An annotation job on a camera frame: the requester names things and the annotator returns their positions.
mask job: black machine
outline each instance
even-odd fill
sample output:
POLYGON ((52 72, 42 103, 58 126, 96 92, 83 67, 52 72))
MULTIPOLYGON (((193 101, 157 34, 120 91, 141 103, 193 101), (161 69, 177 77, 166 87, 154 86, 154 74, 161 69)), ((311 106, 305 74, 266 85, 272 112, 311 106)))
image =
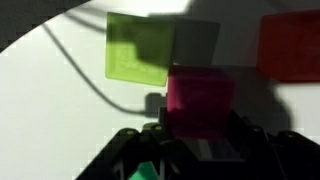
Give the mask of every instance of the black machine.
POLYGON ((128 179, 146 161, 166 180, 320 180, 320 146, 296 132, 273 136, 232 112, 225 141, 237 155, 201 161, 172 138, 163 123, 165 108, 159 116, 142 132, 120 130, 77 180, 128 179))

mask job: green part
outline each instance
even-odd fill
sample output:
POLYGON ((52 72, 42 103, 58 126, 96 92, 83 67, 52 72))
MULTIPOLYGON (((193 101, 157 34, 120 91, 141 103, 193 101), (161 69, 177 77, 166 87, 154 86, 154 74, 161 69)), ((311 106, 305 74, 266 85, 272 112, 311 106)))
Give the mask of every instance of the green part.
POLYGON ((157 180, 158 175, 155 172, 151 162, 141 163, 137 171, 129 178, 130 180, 157 180))
POLYGON ((106 77, 165 86, 173 36, 169 21, 108 13, 106 77))

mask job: white backdrop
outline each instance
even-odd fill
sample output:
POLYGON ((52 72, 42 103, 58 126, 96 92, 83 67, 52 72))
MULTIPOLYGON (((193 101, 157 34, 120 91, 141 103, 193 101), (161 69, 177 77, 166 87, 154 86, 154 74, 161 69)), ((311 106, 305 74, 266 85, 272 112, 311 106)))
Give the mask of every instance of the white backdrop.
MULTIPOLYGON (((141 129, 157 120, 121 112, 102 100, 48 32, 107 98, 124 109, 143 111, 146 96, 164 96, 166 88, 105 78, 107 11, 142 16, 186 13, 193 19, 218 22, 221 30, 212 64, 254 66, 262 15, 315 7, 320 7, 320 1, 96 0, 51 19, 0 54, 0 179, 74 179, 119 129, 141 129)), ((242 87, 242 92, 258 88, 251 85, 242 87)), ((320 86, 276 84, 272 91, 287 108, 291 129, 320 143, 320 86)), ((265 107, 259 95, 239 96, 251 98, 236 102, 243 115, 253 106, 248 102, 265 107)))

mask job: lime green square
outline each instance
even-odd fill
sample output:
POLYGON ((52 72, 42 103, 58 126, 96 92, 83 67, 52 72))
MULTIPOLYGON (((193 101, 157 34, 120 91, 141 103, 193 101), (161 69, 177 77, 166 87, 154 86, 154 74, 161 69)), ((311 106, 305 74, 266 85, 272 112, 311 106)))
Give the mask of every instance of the lime green square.
POLYGON ((106 77, 165 86, 173 35, 173 23, 108 13, 106 77))

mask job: magenta square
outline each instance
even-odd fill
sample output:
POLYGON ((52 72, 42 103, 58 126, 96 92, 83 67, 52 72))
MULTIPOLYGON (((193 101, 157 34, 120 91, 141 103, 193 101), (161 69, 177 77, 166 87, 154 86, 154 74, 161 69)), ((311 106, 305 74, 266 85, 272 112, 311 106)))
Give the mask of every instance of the magenta square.
POLYGON ((208 139, 210 132, 217 134, 231 111, 234 87, 234 81, 219 69, 173 66, 167 126, 179 137, 208 139))

